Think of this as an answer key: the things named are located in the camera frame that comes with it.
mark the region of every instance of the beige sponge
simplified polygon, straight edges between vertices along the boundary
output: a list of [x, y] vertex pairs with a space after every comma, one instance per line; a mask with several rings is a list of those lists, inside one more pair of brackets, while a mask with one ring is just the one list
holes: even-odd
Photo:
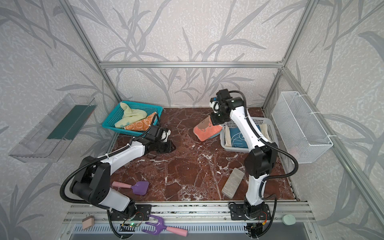
[[237, 168], [234, 168], [231, 175], [229, 175], [229, 178], [225, 183], [223, 189], [221, 190], [221, 193], [229, 197], [229, 199], [232, 199], [243, 177], [244, 173], [238, 170]]
[[95, 217], [89, 216], [83, 219], [83, 230], [93, 227], [95, 225]]

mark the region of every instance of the purple toy shovel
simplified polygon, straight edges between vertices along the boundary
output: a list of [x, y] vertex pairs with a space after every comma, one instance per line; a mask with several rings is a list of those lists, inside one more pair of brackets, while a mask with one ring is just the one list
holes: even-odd
[[154, 226], [155, 230], [154, 231], [149, 231], [147, 229], [143, 229], [142, 230], [143, 232], [150, 233], [150, 234], [153, 234], [153, 235], [157, 235], [157, 234], [160, 234], [161, 231], [165, 229], [167, 231], [173, 232], [175, 234], [178, 234], [178, 235], [181, 235], [181, 236], [184, 236], [184, 237], [186, 237], [188, 235], [188, 230], [177, 228], [177, 227], [167, 227], [167, 226], [165, 226], [164, 225], [164, 219], [162, 217], [158, 217], [158, 216], [155, 216], [155, 215], [149, 215], [149, 216], [153, 217], [155, 220], [157, 219], [157, 223], [145, 222], [145, 224]]
[[148, 181], [139, 181], [135, 185], [130, 185], [122, 182], [113, 182], [112, 187], [124, 187], [124, 188], [131, 188], [133, 190], [133, 193], [136, 195], [144, 195], [147, 193], [149, 186]]

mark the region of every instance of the leaf pattern wallpaper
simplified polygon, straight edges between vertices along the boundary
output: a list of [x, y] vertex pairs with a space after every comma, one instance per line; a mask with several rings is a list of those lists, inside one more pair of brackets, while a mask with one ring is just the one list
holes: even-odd
[[[101, 127], [117, 104], [56, 1], [0, 2], [0, 239], [53, 239], [69, 205], [63, 179], [83, 156], [103, 154], [112, 132]], [[56, 163], [22, 163], [9, 151], [68, 93], [97, 107]]]
[[[384, 1], [319, 1], [288, 69], [384, 197]], [[287, 85], [282, 79], [279, 84]], [[271, 112], [275, 100], [268, 104]], [[325, 239], [384, 239], [331, 150], [292, 177]]]
[[[280, 61], [307, 0], [71, 0], [101, 61]], [[108, 69], [123, 99], [208, 106], [220, 89], [263, 104], [277, 69]]]

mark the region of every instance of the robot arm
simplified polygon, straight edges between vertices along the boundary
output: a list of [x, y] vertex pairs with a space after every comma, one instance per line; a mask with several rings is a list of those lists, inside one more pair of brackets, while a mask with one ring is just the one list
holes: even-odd
[[[169, 135], [169, 129], [152, 125], [145, 137], [134, 138], [130, 145], [122, 148], [124, 150], [118, 149], [106, 154], [106, 159], [77, 173], [70, 187], [71, 193], [93, 205], [113, 208], [130, 218], [136, 212], [135, 201], [110, 188], [110, 176], [120, 167], [149, 152], [166, 153], [175, 150], [176, 147], [168, 139]], [[79, 168], [94, 160], [91, 156], [84, 158]]]
[[[264, 201], [259, 197], [259, 188], [262, 179], [269, 176], [275, 166], [277, 152], [262, 143], [252, 131], [246, 121], [249, 113], [247, 111], [248, 116], [245, 116], [244, 102], [241, 98], [232, 98], [230, 92], [223, 89], [218, 91], [215, 98], [211, 99], [210, 106], [214, 110], [214, 113], [211, 113], [212, 124], [219, 125], [233, 120], [248, 145], [249, 154], [244, 160], [244, 166], [249, 173], [249, 184], [244, 199], [244, 211], [248, 217], [257, 217], [264, 204]], [[251, 121], [251, 125], [264, 141], [269, 142], [253, 121]], [[262, 187], [262, 195], [264, 194], [264, 188], [265, 184]]]

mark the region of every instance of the orange towel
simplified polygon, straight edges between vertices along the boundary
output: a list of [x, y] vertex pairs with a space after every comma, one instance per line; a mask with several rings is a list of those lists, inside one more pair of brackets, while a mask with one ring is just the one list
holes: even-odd
[[131, 123], [128, 126], [125, 126], [124, 129], [131, 130], [131, 131], [147, 131], [148, 128], [151, 126], [151, 122], [152, 122], [153, 116], [155, 116], [155, 113], [156, 112], [152, 113], [147, 118]]
[[208, 138], [220, 133], [222, 126], [214, 126], [211, 121], [211, 117], [206, 117], [196, 127], [193, 128], [193, 133], [199, 138], [200, 141], [205, 141]]

